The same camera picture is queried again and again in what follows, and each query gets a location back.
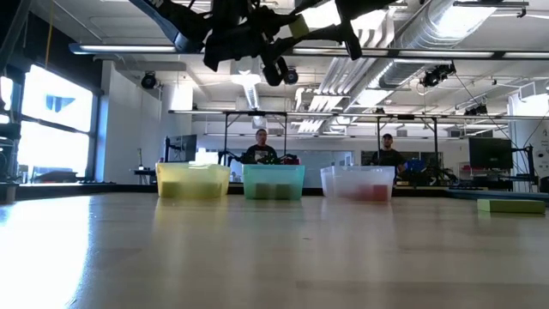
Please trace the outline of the yellow plastic bin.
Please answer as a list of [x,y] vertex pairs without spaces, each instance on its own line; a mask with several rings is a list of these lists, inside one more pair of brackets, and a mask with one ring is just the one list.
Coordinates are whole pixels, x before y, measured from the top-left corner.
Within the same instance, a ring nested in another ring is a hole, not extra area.
[[155,167],[157,186],[162,182],[180,182],[190,187],[191,196],[185,199],[196,198],[193,189],[198,183],[221,183],[223,184],[223,196],[228,192],[230,168],[217,164],[191,164],[183,162],[164,162],[157,163]]

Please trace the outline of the teal plastic bin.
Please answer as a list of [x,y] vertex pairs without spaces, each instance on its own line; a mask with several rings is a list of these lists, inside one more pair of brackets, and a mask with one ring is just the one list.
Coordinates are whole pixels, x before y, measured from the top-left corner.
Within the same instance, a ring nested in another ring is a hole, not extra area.
[[305,181],[305,166],[301,165],[243,165],[243,186],[246,199],[254,200],[280,200],[275,196],[272,199],[255,199],[257,183],[272,185],[290,184],[299,188],[299,199]]

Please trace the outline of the small green block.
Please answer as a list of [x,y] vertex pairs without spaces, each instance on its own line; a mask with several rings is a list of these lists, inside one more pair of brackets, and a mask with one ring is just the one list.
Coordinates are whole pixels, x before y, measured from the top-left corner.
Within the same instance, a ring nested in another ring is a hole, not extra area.
[[209,199],[223,195],[223,184],[221,183],[198,183],[193,189],[196,198]]

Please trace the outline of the green cube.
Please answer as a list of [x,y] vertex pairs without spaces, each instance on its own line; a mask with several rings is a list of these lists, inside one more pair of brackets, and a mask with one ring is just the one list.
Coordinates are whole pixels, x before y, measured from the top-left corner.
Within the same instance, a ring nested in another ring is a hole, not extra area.
[[302,15],[295,15],[295,20],[288,24],[292,37],[300,39],[310,32],[306,20]]

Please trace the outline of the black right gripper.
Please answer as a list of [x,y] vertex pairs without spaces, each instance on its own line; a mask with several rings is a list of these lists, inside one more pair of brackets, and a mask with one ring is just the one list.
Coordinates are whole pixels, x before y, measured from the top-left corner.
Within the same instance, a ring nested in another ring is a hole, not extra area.
[[362,47],[359,38],[353,31],[351,20],[368,14],[374,10],[383,9],[396,0],[335,0],[335,5],[342,20],[340,25],[330,25],[318,28],[308,33],[311,40],[342,41],[347,54],[352,60],[362,57]]

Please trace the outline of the blue mat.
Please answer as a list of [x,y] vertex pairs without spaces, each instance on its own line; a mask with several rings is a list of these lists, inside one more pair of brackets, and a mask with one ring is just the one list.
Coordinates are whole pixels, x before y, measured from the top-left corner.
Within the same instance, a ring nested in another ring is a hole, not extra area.
[[535,200],[549,203],[548,193],[527,193],[511,191],[473,191],[448,189],[446,196],[449,198],[477,200],[477,199],[504,199],[504,200]]

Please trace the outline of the black background rig frame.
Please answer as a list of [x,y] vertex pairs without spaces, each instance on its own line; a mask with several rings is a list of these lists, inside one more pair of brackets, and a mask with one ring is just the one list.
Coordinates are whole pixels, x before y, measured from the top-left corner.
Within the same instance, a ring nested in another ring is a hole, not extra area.
[[433,142],[434,142],[434,151],[435,151],[435,167],[439,168],[439,159],[438,159],[438,121],[434,116],[414,116],[406,114],[376,114],[376,133],[377,133],[377,162],[380,162],[382,159],[381,150],[389,151],[392,149],[393,137],[389,139],[389,144],[386,144],[386,138],[381,136],[381,119],[382,118],[397,118],[399,120],[420,120],[425,126],[427,126],[433,132]]
[[267,116],[273,116],[276,118],[277,116],[283,117],[285,122],[282,125],[284,129],[284,154],[287,153],[287,125],[288,125],[288,113],[287,112],[274,112],[274,111],[259,111],[259,110],[250,110],[250,111],[223,111],[222,114],[225,116],[224,120],[224,148],[223,151],[218,154],[218,162],[223,163],[225,166],[230,166],[230,163],[227,159],[227,154],[229,153],[227,148],[227,142],[228,142],[228,129],[231,126],[229,123],[229,117],[231,115],[237,115],[240,117],[241,115],[246,115],[249,117],[267,117]]

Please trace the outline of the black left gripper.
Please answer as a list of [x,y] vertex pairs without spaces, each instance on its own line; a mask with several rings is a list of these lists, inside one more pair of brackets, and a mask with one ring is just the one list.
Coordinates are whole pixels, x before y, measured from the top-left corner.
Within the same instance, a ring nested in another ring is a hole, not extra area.
[[213,71],[226,60],[245,57],[278,58],[304,38],[287,37],[270,43],[267,26],[282,27],[295,22],[295,14],[278,14],[259,0],[213,0],[206,40],[204,64]]

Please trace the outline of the silver ventilation duct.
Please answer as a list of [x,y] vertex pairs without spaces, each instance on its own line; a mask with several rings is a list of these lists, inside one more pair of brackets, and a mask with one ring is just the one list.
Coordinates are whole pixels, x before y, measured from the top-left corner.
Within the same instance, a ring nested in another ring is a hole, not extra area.
[[[397,49],[452,49],[474,33],[496,10],[487,4],[480,7],[455,6],[454,2],[479,0],[432,0],[410,26],[395,40]],[[426,64],[383,62],[378,77],[381,88],[398,88],[420,72]]]

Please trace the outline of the large green rectangular block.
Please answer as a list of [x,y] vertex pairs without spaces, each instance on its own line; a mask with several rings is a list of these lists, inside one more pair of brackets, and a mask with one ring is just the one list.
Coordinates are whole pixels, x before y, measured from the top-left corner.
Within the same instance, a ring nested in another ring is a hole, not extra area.
[[490,213],[542,215],[546,212],[546,204],[535,200],[478,199],[477,209]]

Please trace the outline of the person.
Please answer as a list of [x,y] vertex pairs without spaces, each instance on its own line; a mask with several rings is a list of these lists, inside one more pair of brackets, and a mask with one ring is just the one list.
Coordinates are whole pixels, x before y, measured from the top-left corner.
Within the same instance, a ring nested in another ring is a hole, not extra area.
[[246,164],[267,164],[273,163],[277,159],[277,153],[267,144],[267,139],[268,133],[265,129],[259,129],[256,132],[256,143],[244,153]]
[[405,171],[405,159],[393,148],[393,137],[387,133],[382,136],[382,147],[371,158],[373,166],[393,167],[396,173]]

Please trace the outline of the black computer monitor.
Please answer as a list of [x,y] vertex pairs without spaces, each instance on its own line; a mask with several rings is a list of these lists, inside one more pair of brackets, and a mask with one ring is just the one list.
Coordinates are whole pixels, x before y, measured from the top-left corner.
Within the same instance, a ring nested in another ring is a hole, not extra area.
[[191,162],[196,159],[196,135],[167,136],[164,162]]
[[509,170],[513,167],[511,140],[469,138],[468,150],[469,163],[472,168]]

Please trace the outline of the clear plastic bin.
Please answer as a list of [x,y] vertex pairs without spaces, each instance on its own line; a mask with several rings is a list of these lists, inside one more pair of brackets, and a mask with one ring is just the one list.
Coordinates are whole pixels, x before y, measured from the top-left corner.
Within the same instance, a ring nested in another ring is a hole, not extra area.
[[390,185],[393,190],[395,169],[384,166],[325,167],[321,170],[321,180],[325,197],[347,199],[341,193],[359,185]]

